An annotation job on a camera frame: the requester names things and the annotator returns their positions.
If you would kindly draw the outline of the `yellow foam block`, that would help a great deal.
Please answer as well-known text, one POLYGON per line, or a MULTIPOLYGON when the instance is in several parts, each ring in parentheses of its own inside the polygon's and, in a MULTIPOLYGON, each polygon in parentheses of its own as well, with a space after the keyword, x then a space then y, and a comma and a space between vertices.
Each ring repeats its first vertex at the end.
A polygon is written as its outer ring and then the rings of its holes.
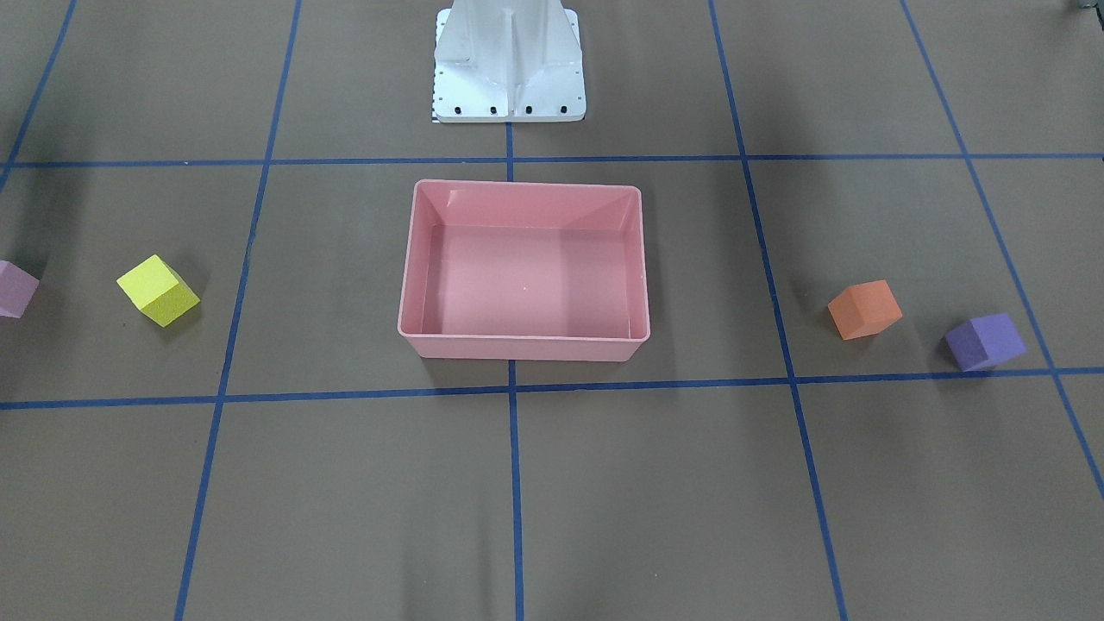
POLYGON ((200 304, 197 292, 157 254, 116 278, 123 294, 162 329, 200 304))

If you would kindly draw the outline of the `pink plastic bin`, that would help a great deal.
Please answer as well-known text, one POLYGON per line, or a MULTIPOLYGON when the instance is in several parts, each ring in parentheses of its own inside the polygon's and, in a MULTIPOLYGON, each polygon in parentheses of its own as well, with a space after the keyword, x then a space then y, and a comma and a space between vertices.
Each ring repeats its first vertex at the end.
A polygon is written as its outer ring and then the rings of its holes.
POLYGON ((397 330, 427 359, 627 361, 651 335, 643 193, 422 179, 397 330))

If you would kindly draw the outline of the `pink foam block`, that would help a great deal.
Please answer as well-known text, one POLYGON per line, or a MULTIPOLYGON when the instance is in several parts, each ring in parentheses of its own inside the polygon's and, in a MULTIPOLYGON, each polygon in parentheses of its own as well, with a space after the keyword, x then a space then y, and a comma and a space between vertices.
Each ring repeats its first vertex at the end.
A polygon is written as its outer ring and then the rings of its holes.
POLYGON ((15 263, 1 260, 1 316, 20 318, 26 310, 40 281, 18 267, 15 263))

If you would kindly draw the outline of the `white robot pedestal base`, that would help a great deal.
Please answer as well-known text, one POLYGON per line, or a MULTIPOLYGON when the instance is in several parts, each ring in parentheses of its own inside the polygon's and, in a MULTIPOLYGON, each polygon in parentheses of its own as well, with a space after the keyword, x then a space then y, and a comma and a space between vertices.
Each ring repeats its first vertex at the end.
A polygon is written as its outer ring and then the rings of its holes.
POLYGON ((434 122, 587 116, 578 15, 560 1, 454 1, 435 25, 434 122))

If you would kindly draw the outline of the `orange foam block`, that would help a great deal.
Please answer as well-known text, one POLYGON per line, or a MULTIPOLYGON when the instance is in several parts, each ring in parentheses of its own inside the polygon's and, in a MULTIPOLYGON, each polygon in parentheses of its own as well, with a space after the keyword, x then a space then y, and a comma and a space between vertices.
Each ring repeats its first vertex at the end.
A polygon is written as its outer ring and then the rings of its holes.
POLYGON ((887 278, 848 286, 827 308, 843 341, 878 335, 903 318, 887 278))

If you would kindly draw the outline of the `purple foam block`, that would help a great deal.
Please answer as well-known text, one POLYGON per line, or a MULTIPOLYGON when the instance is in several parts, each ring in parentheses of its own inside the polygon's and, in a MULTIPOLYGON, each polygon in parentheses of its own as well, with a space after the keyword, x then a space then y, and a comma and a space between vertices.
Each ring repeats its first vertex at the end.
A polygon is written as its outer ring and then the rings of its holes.
POLYGON ((944 343, 962 371, 994 368, 1026 352, 1025 339, 1007 313, 959 323, 944 335, 944 343))

